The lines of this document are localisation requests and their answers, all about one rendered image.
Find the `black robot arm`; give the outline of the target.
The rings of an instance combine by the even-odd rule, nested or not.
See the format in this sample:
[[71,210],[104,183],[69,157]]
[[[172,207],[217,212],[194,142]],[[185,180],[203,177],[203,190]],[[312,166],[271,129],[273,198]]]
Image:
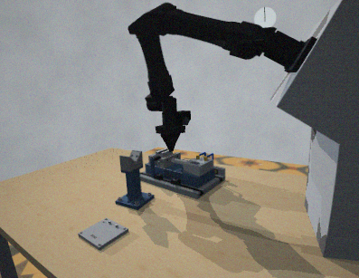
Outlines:
[[[284,66],[284,71],[297,72],[317,38],[312,36],[305,42],[299,42],[276,30],[275,27],[263,28],[245,21],[227,22],[190,14],[170,3],[163,3],[141,15],[128,27],[128,31],[136,35],[146,61],[150,90],[145,97],[147,108],[165,112],[165,115],[177,111],[176,98],[169,96],[175,89],[165,66],[159,35],[177,34],[212,43],[244,60],[264,53],[264,56]],[[175,116],[176,127],[188,125],[191,111],[180,110]]]

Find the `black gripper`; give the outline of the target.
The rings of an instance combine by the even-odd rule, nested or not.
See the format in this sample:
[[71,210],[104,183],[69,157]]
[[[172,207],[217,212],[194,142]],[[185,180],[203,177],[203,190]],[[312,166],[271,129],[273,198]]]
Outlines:
[[180,133],[185,133],[185,126],[176,127],[176,113],[177,111],[167,112],[165,115],[165,112],[162,112],[163,125],[156,126],[156,133],[161,134],[170,152],[174,151]]

